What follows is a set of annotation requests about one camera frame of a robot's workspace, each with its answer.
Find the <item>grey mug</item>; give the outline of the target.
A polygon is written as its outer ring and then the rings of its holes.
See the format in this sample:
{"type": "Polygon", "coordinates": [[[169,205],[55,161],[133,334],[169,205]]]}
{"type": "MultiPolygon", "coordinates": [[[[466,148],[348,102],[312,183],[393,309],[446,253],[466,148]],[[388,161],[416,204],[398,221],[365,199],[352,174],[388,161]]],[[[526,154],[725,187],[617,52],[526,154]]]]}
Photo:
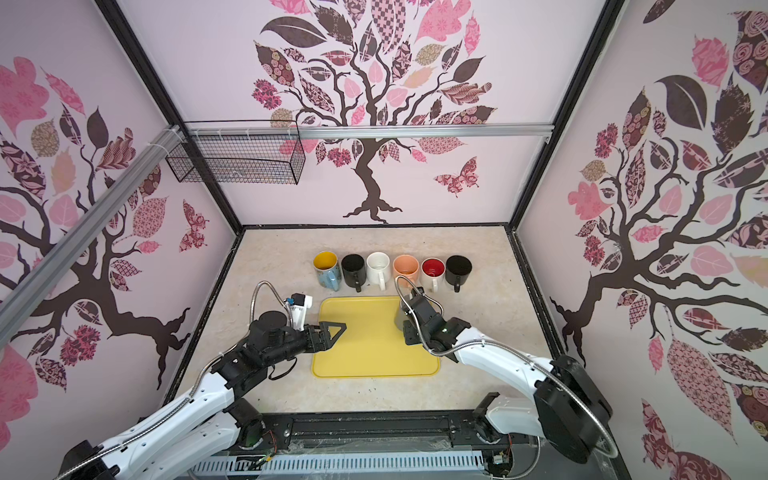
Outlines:
{"type": "Polygon", "coordinates": [[[399,301],[399,306],[395,315],[394,323],[396,328],[403,332],[404,327],[412,322],[412,315],[408,305],[411,303],[413,296],[408,293],[404,296],[405,300],[399,301]]]}

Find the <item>small white mug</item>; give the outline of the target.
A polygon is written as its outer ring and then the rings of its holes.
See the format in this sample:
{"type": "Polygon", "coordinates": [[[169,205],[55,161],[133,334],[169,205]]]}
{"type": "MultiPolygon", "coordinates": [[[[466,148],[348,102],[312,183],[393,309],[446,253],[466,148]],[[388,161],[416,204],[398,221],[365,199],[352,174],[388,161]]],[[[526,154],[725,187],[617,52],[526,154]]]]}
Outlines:
{"type": "Polygon", "coordinates": [[[427,258],[421,263],[420,282],[427,292],[437,292],[444,279],[445,263],[438,258],[427,258]]]}

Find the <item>cream and peach mug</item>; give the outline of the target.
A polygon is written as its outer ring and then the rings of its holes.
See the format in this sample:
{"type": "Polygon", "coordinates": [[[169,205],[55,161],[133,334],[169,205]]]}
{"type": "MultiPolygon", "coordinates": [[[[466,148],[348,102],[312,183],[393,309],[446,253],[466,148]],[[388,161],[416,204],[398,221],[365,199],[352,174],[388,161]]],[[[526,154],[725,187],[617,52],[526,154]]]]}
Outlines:
{"type": "Polygon", "coordinates": [[[397,285],[402,289],[417,285],[420,276],[420,263],[410,254],[402,254],[393,262],[393,275],[397,285]]]}

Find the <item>light blue butterfly mug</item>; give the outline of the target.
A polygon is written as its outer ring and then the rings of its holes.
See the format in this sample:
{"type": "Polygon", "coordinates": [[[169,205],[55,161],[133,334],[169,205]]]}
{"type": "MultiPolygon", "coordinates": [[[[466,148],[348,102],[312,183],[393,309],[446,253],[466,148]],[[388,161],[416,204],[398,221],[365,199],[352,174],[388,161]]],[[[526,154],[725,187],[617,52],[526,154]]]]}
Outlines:
{"type": "Polygon", "coordinates": [[[318,283],[329,290],[338,292],[343,283],[338,257],[330,251],[318,253],[313,259],[318,283]]]}

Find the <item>white ribbed mug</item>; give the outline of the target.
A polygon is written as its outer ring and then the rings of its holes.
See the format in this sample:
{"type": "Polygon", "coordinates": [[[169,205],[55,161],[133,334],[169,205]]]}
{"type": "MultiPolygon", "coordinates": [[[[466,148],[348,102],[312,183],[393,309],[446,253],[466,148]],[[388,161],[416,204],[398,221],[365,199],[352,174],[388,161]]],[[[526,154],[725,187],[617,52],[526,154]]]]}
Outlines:
{"type": "Polygon", "coordinates": [[[366,275],[372,286],[385,291],[392,276],[390,257],[384,252],[369,254],[366,258],[366,275]]]}

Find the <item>black mug white rim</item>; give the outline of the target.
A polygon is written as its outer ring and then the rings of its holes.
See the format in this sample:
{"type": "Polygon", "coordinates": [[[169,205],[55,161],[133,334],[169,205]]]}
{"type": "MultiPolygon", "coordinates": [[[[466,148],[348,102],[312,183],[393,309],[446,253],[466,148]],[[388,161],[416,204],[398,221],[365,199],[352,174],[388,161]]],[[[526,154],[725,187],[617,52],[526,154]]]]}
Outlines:
{"type": "Polygon", "coordinates": [[[341,261],[341,269],[345,284],[361,293],[367,279],[365,259],[359,254],[348,254],[341,261]]]}

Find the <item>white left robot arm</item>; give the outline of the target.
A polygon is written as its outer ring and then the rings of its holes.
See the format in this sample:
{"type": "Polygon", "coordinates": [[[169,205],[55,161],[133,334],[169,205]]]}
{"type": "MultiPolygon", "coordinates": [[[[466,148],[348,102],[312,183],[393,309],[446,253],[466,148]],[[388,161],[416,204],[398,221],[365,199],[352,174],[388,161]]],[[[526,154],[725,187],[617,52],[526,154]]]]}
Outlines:
{"type": "Polygon", "coordinates": [[[331,349],[346,329],[338,322],[295,329],[282,312],[262,314],[180,397],[99,445],[84,440],[71,448],[59,478],[172,479],[219,451],[273,440],[246,394],[269,379],[280,362],[331,349]]]}

